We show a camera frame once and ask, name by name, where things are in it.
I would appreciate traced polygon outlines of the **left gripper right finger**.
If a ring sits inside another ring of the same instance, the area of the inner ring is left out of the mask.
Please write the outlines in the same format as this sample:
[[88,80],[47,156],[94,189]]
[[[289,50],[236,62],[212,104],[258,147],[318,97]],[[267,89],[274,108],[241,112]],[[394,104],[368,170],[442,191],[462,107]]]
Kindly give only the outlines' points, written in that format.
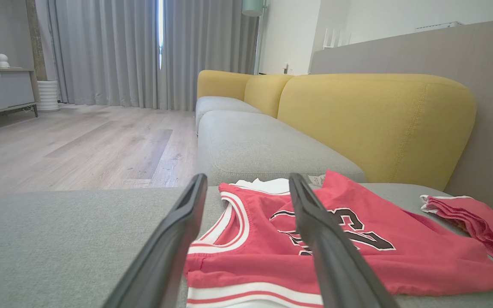
[[289,175],[296,230],[312,251],[325,308],[396,308],[395,299],[298,173]]

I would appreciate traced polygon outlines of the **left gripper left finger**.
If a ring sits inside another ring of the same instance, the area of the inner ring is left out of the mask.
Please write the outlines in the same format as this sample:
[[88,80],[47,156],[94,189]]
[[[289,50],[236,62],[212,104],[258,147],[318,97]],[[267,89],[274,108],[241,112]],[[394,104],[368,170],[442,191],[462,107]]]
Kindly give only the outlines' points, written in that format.
[[174,308],[182,271],[197,238],[207,176],[196,174],[108,296],[106,308]]

